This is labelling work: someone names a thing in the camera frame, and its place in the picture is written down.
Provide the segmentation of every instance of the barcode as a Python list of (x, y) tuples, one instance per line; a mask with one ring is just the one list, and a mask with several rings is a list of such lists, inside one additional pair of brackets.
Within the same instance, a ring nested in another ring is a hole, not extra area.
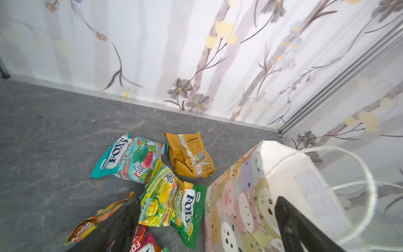
[(196, 162), (199, 162), (200, 160), (205, 159), (206, 155), (204, 155), (204, 151), (201, 151), (195, 155), (195, 158), (196, 158)]

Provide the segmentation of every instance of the fox's candy bag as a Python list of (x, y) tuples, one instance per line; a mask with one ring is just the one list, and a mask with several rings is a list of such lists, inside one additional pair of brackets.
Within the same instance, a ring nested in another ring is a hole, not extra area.
[(145, 184), (158, 159), (164, 160), (168, 143), (160, 144), (129, 133), (119, 138), (98, 161), (91, 177), (115, 175)]
[(167, 248), (161, 249), (149, 231), (148, 227), (137, 225), (136, 233), (131, 243), (130, 252), (169, 252)]
[(130, 193), (130, 196), (118, 202), (113, 203), (105, 209), (99, 210), (96, 215), (90, 217), (88, 219), (83, 220), (74, 230), (71, 232), (69, 237), (64, 242), (63, 246), (67, 244), (72, 244), (73, 242), (79, 242), (84, 237), (86, 237), (89, 233), (91, 233), (97, 226), (100, 225), (101, 222), (106, 220), (109, 216), (111, 216), (116, 210), (119, 209), (126, 201), (128, 201), (131, 197), (133, 197), (134, 192)]
[(215, 171), (213, 160), (204, 149), (200, 132), (164, 135), (168, 138), (169, 159), (179, 175), (205, 178)]
[(188, 248), (195, 249), (207, 187), (180, 181), (161, 160), (155, 164), (141, 200), (139, 224), (173, 225)]

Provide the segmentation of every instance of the orange snack bag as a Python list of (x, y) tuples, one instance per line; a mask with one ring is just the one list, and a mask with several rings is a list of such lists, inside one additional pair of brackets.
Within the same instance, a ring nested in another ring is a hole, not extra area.
[(182, 176), (207, 177), (216, 169), (213, 160), (204, 149), (200, 132), (197, 134), (164, 133), (169, 143), (169, 159), (174, 170)]

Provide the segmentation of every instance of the pink pig face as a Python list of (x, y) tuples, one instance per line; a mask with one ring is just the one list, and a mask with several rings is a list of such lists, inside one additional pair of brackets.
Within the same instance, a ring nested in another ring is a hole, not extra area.
[(234, 190), (234, 183), (232, 180), (228, 181), (223, 190), (223, 203), (225, 207), (231, 207), (234, 209), (234, 197), (235, 197), (235, 190)]
[(222, 199), (217, 201), (217, 211), (221, 216), (223, 213), (232, 216), (235, 214), (235, 188), (232, 180), (228, 180), (222, 189)]

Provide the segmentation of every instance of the gray flower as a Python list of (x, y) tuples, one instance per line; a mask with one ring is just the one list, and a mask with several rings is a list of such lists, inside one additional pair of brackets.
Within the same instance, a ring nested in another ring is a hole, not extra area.
[(316, 151), (306, 152), (305, 154), (311, 158), (315, 166), (319, 167), (323, 163), (323, 160), (319, 158), (319, 154)]
[(314, 146), (316, 143), (316, 136), (312, 133), (312, 131), (304, 132), (305, 135), (298, 134), (297, 142), (303, 144), (304, 148), (308, 148), (309, 145)]
[(264, 6), (262, 13), (268, 13), (273, 11), (271, 23), (277, 22), (279, 17), (283, 17), (285, 14), (285, 9), (283, 7), (284, 0), (268, 0), (267, 4)]
[(188, 91), (193, 89), (192, 84), (190, 84), (190, 80), (187, 79), (180, 79), (178, 78), (173, 84), (175, 89), (168, 90), (168, 94), (171, 95), (172, 99), (178, 98), (181, 95), (183, 98), (187, 98)]
[(372, 17), (378, 16), (379, 23), (389, 17), (392, 12), (399, 12), (403, 9), (403, 0), (382, 0), (379, 2), (379, 6), (372, 12)]
[(190, 98), (190, 101), (186, 103), (186, 106), (190, 107), (190, 112), (204, 113), (207, 108), (203, 105), (208, 104), (209, 99), (210, 96), (204, 97), (203, 94), (195, 94)]

